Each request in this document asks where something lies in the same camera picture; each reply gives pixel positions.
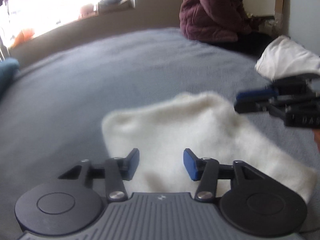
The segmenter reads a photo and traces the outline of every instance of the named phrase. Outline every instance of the orange object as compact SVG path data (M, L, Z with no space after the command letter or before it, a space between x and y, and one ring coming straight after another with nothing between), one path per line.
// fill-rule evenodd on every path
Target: orange object
M19 44L24 43L25 41L30 40L33 35L35 35L35 30L32 28L22 29L17 37L14 39L12 47L18 46Z
M86 17L94 13L94 5L92 3L81 6L80 8L80 18Z
M318 150L320 152L320 130L312 130L313 133L315 134L315 142L318 146Z

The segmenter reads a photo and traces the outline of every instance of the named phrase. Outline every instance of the bed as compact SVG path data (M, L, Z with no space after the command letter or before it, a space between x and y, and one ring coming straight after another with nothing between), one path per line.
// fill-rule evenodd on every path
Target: bed
M167 28L95 41L22 70L0 102L0 239L21 235L14 205L24 192L81 159L97 163L108 157L101 133L108 112L184 91L212 90L232 102L237 91L267 84L255 63ZM285 128L267 114L248 118L291 156L320 171L311 130ZM303 234L306 239L320 239L319 203L318 183L302 228L315 232Z

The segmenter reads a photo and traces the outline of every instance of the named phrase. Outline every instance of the blanket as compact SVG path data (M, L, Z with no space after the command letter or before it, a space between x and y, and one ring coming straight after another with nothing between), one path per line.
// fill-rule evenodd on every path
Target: blanket
M300 194L308 202L316 184L316 172L290 157L265 138L233 106L213 92L180 94L172 100L138 109L114 111L102 121L102 132L112 157L140 150L140 164L132 192L191 192L191 181L182 161L185 148L198 157L221 164L243 160ZM217 196L230 189L218 182Z

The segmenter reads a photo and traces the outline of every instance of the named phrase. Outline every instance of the white towel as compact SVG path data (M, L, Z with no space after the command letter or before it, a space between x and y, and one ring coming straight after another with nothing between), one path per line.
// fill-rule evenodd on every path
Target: white towel
M270 80L303 73L320 75L320 58L288 37L280 36L266 47L255 69Z
M172 100L133 110L115 111L102 121L107 149L112 157L140 150L140 164L132 192L191 192L193 182L184 168L182 154L190 148L198 157L221 164L243 160L299 193L308 202L316 173L283 152L233 106L216 93L181 94ZM217 195L230 189L219 181Z

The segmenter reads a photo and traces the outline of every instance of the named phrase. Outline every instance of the window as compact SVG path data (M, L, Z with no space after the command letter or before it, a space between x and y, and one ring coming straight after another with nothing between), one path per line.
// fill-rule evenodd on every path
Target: window
M9 0L7 7L0 7L0 35L6 46L25 28L33 28L35 35L40 35L77 20L83 5L96 5L98 1L100 0Z

